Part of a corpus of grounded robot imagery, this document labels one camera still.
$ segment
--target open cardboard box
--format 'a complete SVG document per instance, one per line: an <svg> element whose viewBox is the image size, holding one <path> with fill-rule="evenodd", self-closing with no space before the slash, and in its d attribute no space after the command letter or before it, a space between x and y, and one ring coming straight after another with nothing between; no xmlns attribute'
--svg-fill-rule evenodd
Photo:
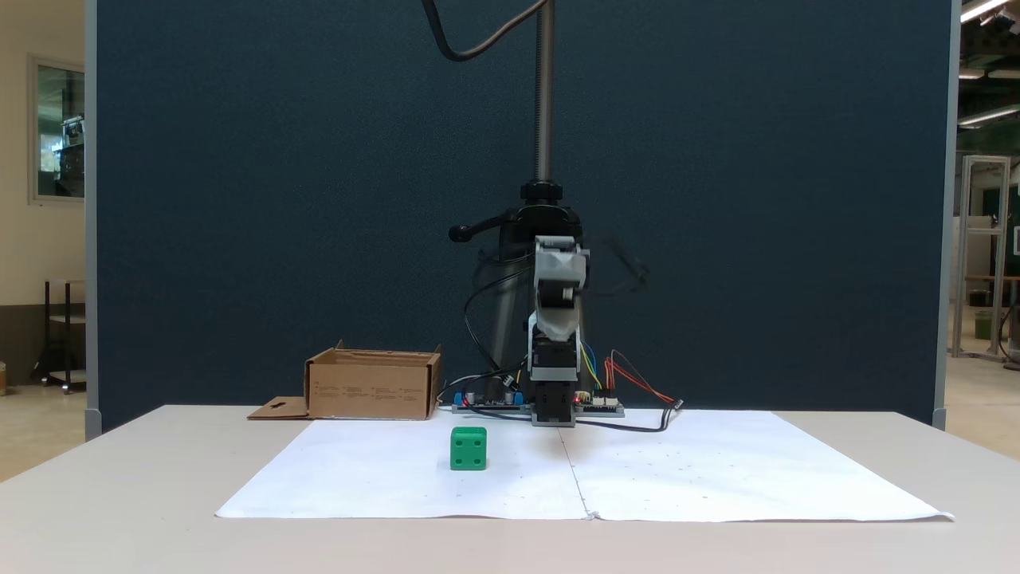
<svg viewBox="0 0 1020 574"><path fill-rule="evenodd" d="M436 410L442 375L441 348L434 353L355 351L340 342L305 362L304 397L277 397L248 419L423 421Z"/></svg>

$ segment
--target green cube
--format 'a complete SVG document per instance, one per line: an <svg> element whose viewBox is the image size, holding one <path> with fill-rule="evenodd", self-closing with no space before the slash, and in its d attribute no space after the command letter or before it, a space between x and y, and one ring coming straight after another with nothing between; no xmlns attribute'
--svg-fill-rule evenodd
<svg viewBox="0 0 1020 574"><path fill-rule="evenodd" d="M486 428L454 427L450 433L450 470L486 470Z"/></svg>

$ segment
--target blue wire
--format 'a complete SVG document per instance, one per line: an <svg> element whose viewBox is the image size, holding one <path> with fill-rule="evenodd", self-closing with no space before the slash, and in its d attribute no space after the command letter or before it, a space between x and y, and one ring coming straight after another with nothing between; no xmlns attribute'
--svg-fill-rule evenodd
<svg viewBox="0 0 1020 574"><path fill-rule="evenodd" d="M592 368L592 371L595 372L596 378L598 378L598 376L599 376L599 368L596 367L596 365L595 365L595 357L596 357L595 350L593 350L592 346L588 345L588 343L584 342L584 340L580 341L580 345L584 346L584 348L588 349L588 365L589 365L589 367Z"/></svg>

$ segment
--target white paper sheet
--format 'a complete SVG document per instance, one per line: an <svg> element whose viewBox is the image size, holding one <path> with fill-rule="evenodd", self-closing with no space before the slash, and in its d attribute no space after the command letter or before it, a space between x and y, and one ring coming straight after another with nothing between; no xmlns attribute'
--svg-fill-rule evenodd
<svg viewBox="0 0 1020 574"><path fill-rule="evenodd" d="M655 427L660 414L602 420ZM489 429L487 470L450 470L455 426ZM724 522L940 513L771 413L684 411L647 434L441 411L423 422L315 421L216 514Z"/></svg>
<svg viewBox="0 0 1020 574"><path fill-rule="evenodd" d="M627 411L656 427L661 411ZM606 520L911 520L940 513L771 413L684 411L663 433L561 429Z"/></svg>
<svg viewBox="0 0 1020 574"><path fill-rule="evenodd" d="M486 470L450 470L455 426L489 429ZM315 421L216 515L586 517L556 429L445 412L428 421Z"/></svg>

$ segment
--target black wire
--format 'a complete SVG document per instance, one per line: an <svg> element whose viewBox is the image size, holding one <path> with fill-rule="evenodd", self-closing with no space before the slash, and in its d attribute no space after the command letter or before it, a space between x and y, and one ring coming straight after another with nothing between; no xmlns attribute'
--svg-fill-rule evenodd
<svg viewBox="0 0 1020 574"><path fill-rule="evenodd" d="M486 269L487 265L496 267L505 267L508 265L512 265L514 263L526 261L530 259L532 256L534 256L534 252L528 251L527 253L524 253L519 257L514 257L512 259L500 259L490 255L489 253L486 253L481 249L478 249L478 262L477 264L474 265L474 272L471 273L471 284L474 286L475 290L478 289L478 277L481 276L481 271Z"/></svg>
<svg viewBox="0 0 1020 574"><path fill-rule="evenodd" d="M601 421L580 421L580 420L578 420L578 421L576 421L576 423L578 425L589 425L589 426L593 426L593 427L602 427L604 429L625 430L625 431L630 431L630 432L662 432L662 431L666 430L667 428L669 428L669 422L671 420L670 415L672 415L674 412L679 412L680 405L682 405L682 402L677 401L676 403L673 403L669 407L666 407L665 409L663 409L662 410L662 419L659 421L659 427L658 428L654 428L654 429L653 428L648 428L648 427L631 427L631 426L628 426L628 425L616 425L616 424L613 424L613 423L603 423Z"/></svg>
<svg viewBox="0 0 1020 574"><path fill-rule="evenodd" d="M513 370L520 369L521 367L524 366L524 362L525 361L527 361L526 357L524 359L520 360L520 363L518 363L517 365L515 365L513 367L510 367L508 369L513 369ZM506 415L500 415L499 413L489 413L487 411L481 411L480 409L475 409L473 405L471 405L470 403L467 402L467 385L468 385L468 383L473 383L474 381L477 381L477 380L478 379L468 379L468 380L464 381L464 383L460 386L460 397L463 400L461 407L467 409L471 413L475 413L477 415L482 415L484 417L492 417L494 419L503 419L504 421L524 421L524 422L528 422L528 423L531 422L530 418L522 419L520 417L508 417Z"/></svg>
<svg viewBox="0 0 1020 574"><path fill-rule="evenodd" d="M623 263L623 266L633 275L632 280L623 280L612 290L608 292L599 292L596 290L585 290L584 295L593 298L612 298L615 296L621 296L623 294L633 294L640 292L646 286L648 286L648 274L649 267L642 261L639 257L630 253L629 250L623 245L623 243L615 237L606 238L584 238L585 243L603 243L609 250L616 255L616 258Z"/></svg>
<svg viewBox="0 0 1020 574"><path fill-rule="evenodd" d="M443 396L446 395L446 392L448 392L448 390L450 390L452 388L453 388L453 384L444 385L443 388L440 389L439 395L436 396L436 401L442 401L443 400Z"/></svg>
<svg viewBox="0 0 1020 574"><path fill-rule="evenodd" d="M503 24L502 28L496 31L496 34L492 35L489 40L486 40L481 44L467 50L465 52L457 52L450 47L447 42L446 33L443 32L443 22L440 20L440 12L436 8L435 0L421 0L421 6L425 9L425 17L428 18L428 27L432 30L432 37L436 38L436 45L439 46L440 52L451 61L467 61L471 58L480 56L489 48L493 47L500 38L506 36L508 32L517 28L517 24L526 20L534 12L538 12L546 4L546 0L539 0L530 8L524 10L523 12L514 16L513 19Z"/></svg>
<svg viewBox="0 0 1020 574"><path fill-rule="evenodd" d="M460 396L461 396L461 398L463 398L465 400L463 402L464 403L463 407L466 407L466 408L470 409L471 411L475 411L477 413L481 413L480 411L477 411L473 407L470 407L470 406L467 405L466 399L467 399L467 385L468 385L468 383L473 383L474 381L489 379L491 377L500 377L500 376L503 376L503 375L509 375L510 373L513 373L514 371L517 371L518 369L522 369L524 367L524 362L525 361L527 361L526 357L524 359L521 359L517 363L511 365L510 367L506 367L504 369L499 369L499 370L496 370L496 371L490 371L488 373L482 373L480 375L476 375L473 379L468 379L468 380L464 381L463 383L461 383L461 385L460 385ZM447 386L443 387L442 389L440 389L440 394L437 396L437 399L443 397L443 394L446 393L446 392L448 392L448 390L450 390L452 387L453 387L453 385L451 384L451 385L447 385Z"/></svg>
<svg viewBox="0 0 1020 574"><path fill-rule="evenodd" d="M474 333L474 329L471 328L471 320L467 316L468 309L471 307L471 302L473 302L474 299L480 296L481 294L484 294L489 290L492 290L493 286L497 286L503 282L506 282L507 280L510 280L511 278L520 276L523 272L527 271L530 268L531 265L527 265L526 267L516 272L511 272L510 274L503 275L497 278L496 280L493 280L484 284L483 286L481 286L480 290L477 290L474 292L474 294L471 294L471 297L468 298L467 302L464 303L464 325L467 326L467 333L471 335L471 341L474 342L474 347L478 348L478 353L481 354L481 357L486 360L487 363L489 363L489 366L493 370L499 370L500 365L499 363L496 363L496 360L493 359L493 356L489 354L489 351L486 350L486 347L482 346L481 342L478 341L478 336Z"/></svg>

